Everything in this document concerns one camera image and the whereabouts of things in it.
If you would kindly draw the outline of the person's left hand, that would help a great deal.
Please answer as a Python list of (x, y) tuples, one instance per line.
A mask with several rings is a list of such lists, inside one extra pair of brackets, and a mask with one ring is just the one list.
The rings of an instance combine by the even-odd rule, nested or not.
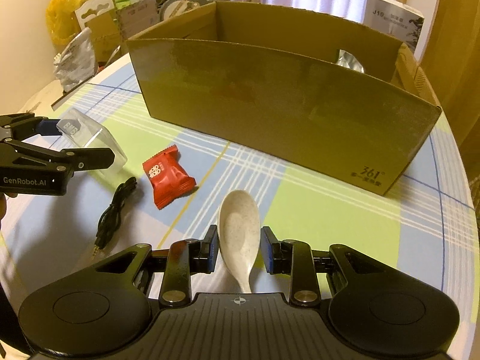
[(3, 220), (7, 213), (7, 200), (9, 198), (16, 198), (17, 196), (17, 193), (0, 193), (0, 221)]

